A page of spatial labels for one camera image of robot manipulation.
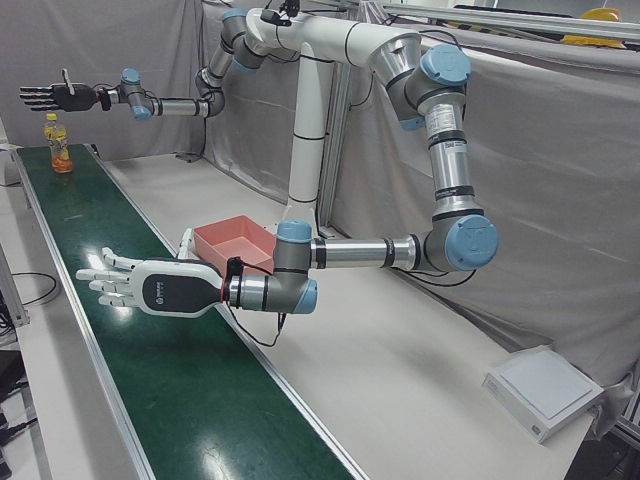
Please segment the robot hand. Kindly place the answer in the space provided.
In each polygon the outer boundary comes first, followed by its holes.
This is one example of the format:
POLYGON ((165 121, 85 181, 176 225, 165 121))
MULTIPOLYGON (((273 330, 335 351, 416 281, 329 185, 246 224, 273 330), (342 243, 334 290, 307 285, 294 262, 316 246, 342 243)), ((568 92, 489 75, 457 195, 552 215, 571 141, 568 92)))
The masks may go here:
POLYGON ((138 260, 101 251, 107 270, 80 269, 75 277, 101 293, 98 302, 136 307, 149 315, 197 318, 222 301, 223 279, 217 268, 189 257, 194 230, 187 229, 175 258, 138 260))
POLYGON ((97 91, 87 84, 72 82, 67 68, 61 69, 61 75, 61 83, 21 86, 19 97, 33 111, 87 111, 99 102, 97 91))

